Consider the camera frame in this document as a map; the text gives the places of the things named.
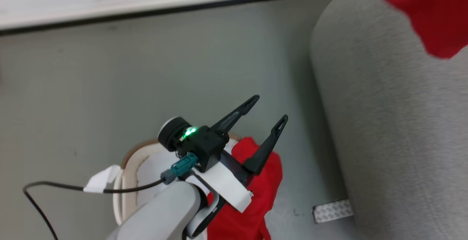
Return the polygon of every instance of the black cable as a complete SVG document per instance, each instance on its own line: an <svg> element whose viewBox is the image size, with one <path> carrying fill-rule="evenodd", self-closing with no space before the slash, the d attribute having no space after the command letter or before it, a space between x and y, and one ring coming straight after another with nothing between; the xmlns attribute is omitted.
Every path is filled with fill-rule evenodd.
<svg viewBox="0 0 468 240"><path fill-rule="evenodd" d="M145 190L151 187L154 187L156 185L159 185L164 182L164 178L157 180L153 183L143 185L140 187L135 187L135 188L129 188L129 189L122 189L122 190L112 190L112 189L104 189L102 193L106 194L114 194L114 193L132 193L132 192L138 192L141 190ZM83 191L84 187L80 186L74 186L74 185L67 185L67 184L62 184L62 183L57 183L57 182L52 182L52 181L37 181L37 182L32 182L23 187L23 193L24 195L28 198L28 200L31 202L31 204L34 206L34 208L39 212L41 215L42 219L45 221L47 224L47 227L49 227L50 233L52 234L54 240L58 240L57 235L52 228L52 225L50 224L49 220L45 216L45 213L41 210L39 205L33 200L31 195L28 193L28 188L39 186L39 185L47 185L47 186L52 186L52 187L57 187L57 188L62 188L62 189L67 189L67 190L75 190L75 191Z"/></svg>

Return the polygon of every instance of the gray fabric cylinder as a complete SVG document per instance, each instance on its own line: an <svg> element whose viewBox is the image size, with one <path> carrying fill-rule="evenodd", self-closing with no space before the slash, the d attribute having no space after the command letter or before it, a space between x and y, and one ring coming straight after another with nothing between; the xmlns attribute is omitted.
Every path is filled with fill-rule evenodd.
<svg viewBox="0 0 468 240"><path fill-rule="evenodd" d="M384 0L333 0L311 54L361 232L468 239L468 49L434 58Z"/></svg>

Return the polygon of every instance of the red cloth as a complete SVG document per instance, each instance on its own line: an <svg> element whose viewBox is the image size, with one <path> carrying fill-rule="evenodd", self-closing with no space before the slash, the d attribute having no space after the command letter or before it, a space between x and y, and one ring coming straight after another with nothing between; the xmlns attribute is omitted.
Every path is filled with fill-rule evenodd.
<svg viewBox="0 0 468 240"><path fill-rule="evenodd" d="M451 58L468 45L468 0L386 0L411 20L428 53Z"/></svg>
<svg viewBox="0 0 468 240"><path fill-rule="evenodd" d="M237 143L232 156L243 163L259 148L251 137L246 137ZM248 190L253 192L252 202L240 213L230 205L224 205L216 217L208 225L208 240L271 240L265 225L265 215L273 208L279 184L283 178L279 156L272 152L262 173L253 178ZM208 195L208 201L213 201L213 195Z"/></svg>

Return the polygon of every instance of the white tape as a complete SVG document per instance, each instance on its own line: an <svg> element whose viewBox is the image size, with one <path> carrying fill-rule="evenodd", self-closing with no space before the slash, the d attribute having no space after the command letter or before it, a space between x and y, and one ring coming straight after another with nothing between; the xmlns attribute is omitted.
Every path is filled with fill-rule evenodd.
<svg viewBox="0 0 468 240"><path fill-rule="evenodd" d="M314 222L319 224L345 218L353 215L353 213L349 200L339 200L338 202L315 206L312 215Z"/></svg>
<svg viewBox="0 0 468 240"><path fill-rule="evenodd" d="M108 183L115 180L120 170L119 165L112 165L89 179L88 184L83 188L84 192L102 193Z"/></svg>
<svg viewBox="0 0 468 240"><path fill-rule="evenodd" d="M221 162L216 163L205 173L193 168L196 175L202 178L213 190L224 198L239 212L244 212L250 202L251 193L239 182L233 173Z"/></svg>

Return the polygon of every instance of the teal connector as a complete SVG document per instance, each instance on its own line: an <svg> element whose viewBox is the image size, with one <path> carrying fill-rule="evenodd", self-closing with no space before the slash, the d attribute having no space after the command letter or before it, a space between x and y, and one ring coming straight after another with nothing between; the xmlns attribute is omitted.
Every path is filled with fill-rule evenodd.
<svg viewBox="0 0 468 240"><path fill-rule="evenodd" d="M192 170L192 168L195 167L195 165L197 164L198 160L199 158L197 158L195 154L187 153L185 157L172 164L171 172L174 173L176 177L180 177Z"/></svg>

